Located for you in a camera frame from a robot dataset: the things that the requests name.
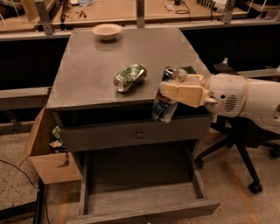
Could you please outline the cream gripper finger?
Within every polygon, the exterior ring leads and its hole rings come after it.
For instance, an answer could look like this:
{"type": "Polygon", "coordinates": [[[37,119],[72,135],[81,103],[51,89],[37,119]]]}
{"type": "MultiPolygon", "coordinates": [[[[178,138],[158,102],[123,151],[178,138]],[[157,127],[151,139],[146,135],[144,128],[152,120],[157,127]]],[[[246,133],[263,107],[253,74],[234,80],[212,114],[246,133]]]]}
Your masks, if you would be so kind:
{"type": "Polygon", "coordinates": [[[200,105],[201,87],[162,81],[159,85],[162,96],[185,105],[200,105]]]}

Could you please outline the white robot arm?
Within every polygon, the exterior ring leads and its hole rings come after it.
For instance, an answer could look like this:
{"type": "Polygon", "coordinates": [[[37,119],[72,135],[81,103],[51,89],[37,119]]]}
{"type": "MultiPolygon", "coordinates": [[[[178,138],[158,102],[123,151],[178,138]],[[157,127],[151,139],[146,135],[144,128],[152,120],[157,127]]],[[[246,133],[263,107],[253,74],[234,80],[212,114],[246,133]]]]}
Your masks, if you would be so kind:
{"type": "Polygon", "coordinates": [[[218,73],[208,78],[188,74],[184,80],[163,81],[160,93],[175,102],[212,114],[244,117],[258,127],[280,133],[280,83],[218,73]]]}

